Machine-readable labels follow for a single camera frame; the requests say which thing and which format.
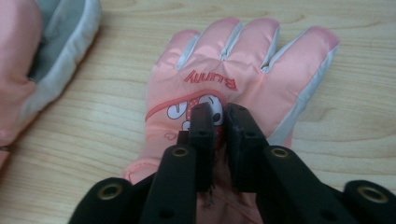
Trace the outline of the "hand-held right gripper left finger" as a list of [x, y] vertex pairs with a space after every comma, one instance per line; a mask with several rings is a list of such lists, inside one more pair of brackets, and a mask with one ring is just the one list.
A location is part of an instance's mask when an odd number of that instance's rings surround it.
[[209, 103], [195, 105], [191, 110], [191, 124], [187, 131], [180, 131], [177, 143], [178, 156], [185, 156], [191, 147], [195, 151], [195, 186], [198, 192], [209, 191], [213, 185], [213, 163], [216, 131]]

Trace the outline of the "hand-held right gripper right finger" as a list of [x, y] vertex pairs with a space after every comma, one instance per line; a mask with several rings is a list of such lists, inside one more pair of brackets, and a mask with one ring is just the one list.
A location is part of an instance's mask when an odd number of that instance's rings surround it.
[[226, 155], [233, 188], [241, 192], [257, 190], [256, 164], [268, 142], [247, 108], [226, 107]]

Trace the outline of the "pink padded glove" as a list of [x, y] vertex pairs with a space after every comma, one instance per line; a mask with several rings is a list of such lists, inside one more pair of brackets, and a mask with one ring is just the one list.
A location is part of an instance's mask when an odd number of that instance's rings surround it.
[[139, 158], [122, 173], [136, 184], [154, 174], [164, 151], [191, 123], [195, 105], [208, 103], [218, 134], [215, 189], [197, 200], [197, 224], [262, 224], [252, 193], [237, 193], [225, 165], [223, 111], [248, 109], [272, 145], [289, 147], [297, 118], [332, 62], [339, 40], [314, 26], [279, 48], [279, 24], [237, 18], [216, 21], [203, 32], [172, 37], [148, 81], [145, 138]]
[[58, 98], [99, 30], [100, 0], [0, 0], [0, 169]]

